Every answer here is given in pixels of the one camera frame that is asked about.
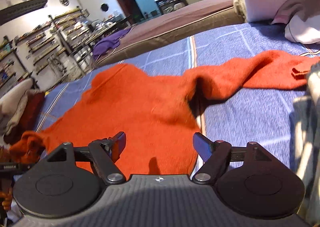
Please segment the person left hand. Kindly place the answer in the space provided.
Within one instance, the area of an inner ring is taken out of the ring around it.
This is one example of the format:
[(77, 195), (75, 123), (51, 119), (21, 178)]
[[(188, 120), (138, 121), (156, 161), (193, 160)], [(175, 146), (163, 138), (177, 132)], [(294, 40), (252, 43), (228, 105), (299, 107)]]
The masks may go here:
[[(1, 146), (1, 164), (11, 161), (9, 151)], [(11, 210), (13, 178), (8, 173), (1, 172), (1, 211)]]

